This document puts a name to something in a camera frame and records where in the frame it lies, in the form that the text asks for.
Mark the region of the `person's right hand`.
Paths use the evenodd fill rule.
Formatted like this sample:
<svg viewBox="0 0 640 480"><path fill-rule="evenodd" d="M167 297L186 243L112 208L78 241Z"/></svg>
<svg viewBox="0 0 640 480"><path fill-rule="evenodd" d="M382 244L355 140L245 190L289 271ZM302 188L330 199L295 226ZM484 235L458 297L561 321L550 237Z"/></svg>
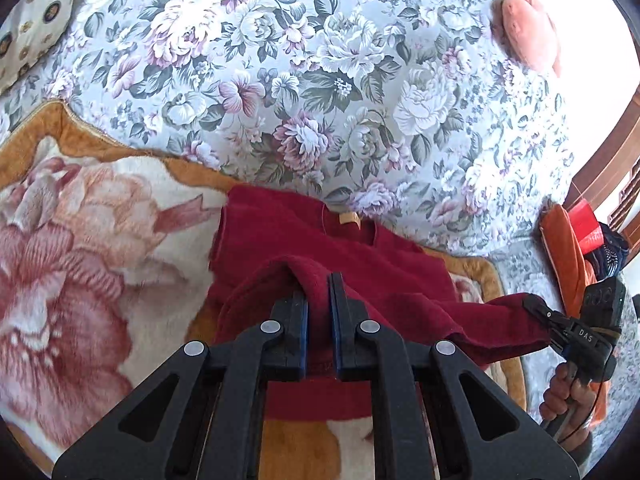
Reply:
<svg viewBox="0 0 640 480"><path fill-rule="evenodd" d="M596 394L584 386L577 378L570 379L567 363L558 365L549 387L544 392L539 413L544 422L551 422L574 408L561 434L561 446L567 452L573 452L590 437L590 412L596 404Z"/></svg>

